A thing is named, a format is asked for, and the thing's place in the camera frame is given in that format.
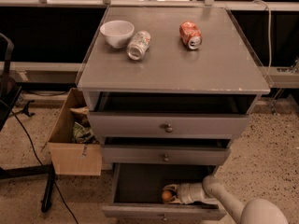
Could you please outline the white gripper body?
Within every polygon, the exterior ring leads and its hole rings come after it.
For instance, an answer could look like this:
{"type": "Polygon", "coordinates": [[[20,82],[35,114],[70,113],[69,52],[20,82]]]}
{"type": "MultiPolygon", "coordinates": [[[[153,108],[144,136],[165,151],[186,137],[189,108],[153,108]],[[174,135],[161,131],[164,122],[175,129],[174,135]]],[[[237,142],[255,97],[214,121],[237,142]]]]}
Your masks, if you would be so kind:
{"type": "Polygon", "coordinates": [[[195,202],[204,203],[208,196],[206,195],[201,183],[183,183],[177,188],[178,202],[190,204],[195,202]]]}

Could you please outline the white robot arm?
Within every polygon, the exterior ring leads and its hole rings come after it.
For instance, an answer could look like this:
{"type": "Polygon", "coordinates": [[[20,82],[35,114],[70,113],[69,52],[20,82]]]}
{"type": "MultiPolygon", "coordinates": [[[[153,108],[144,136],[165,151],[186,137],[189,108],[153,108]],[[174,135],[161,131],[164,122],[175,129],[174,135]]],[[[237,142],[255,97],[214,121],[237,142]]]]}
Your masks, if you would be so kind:
{"type": "Polygon", "coordinates": [[[201,183],[170,184],[163,187],[162,201],[167,204],[214,203],[218,201],[235,224],[289,224],[282,211],[265,199],[240,202],[213,175],[201,183]]]}

